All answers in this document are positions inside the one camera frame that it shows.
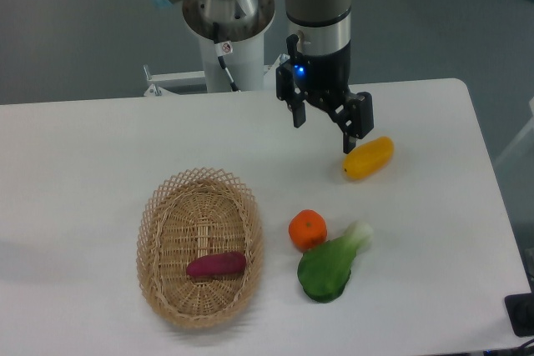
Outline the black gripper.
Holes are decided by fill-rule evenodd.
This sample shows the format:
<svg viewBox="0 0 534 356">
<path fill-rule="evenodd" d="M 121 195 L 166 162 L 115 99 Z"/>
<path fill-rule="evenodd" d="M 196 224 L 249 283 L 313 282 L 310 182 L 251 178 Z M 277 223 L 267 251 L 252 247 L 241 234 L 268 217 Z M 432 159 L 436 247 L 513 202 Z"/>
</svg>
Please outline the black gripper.
<svg viewBox="0 0 534 356">
<path fill-rule="evenodd" d="M 295 128 L 306 121 L 305 100 L 314 107 L 330 109 L 330 119 L 343 133 L 343 153 L 349 154 L 374 128 L 372 95 L 348 89 L 350 43 L 334 53 L 310 56 L 297 50 L 298 41 L 296 34 L 286 38 L 290 60 L 276 68 L 276 97 L 286 102 Z"/>
</svg>

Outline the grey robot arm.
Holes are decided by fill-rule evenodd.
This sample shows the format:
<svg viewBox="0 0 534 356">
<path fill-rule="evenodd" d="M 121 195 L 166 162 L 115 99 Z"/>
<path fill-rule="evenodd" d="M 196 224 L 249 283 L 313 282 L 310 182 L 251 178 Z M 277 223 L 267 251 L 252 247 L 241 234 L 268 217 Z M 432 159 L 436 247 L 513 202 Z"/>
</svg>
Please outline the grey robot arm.
<svg viewBox="0 0 534 356">
<path fill-rule="evenodd" d="M 275 0 L 154 0 L 180 4 L 199 40 L 206 87 L 211 93 L 261 89 L 264 33 Z M 374 127 L 372 98 L 349 89 L 351 0 L 285 0 L 287 51 L 275 70 L 276 96 L 287 104 L 296 127 L 305 109 L 327 113 L 352 151 Z"/>
</svg>

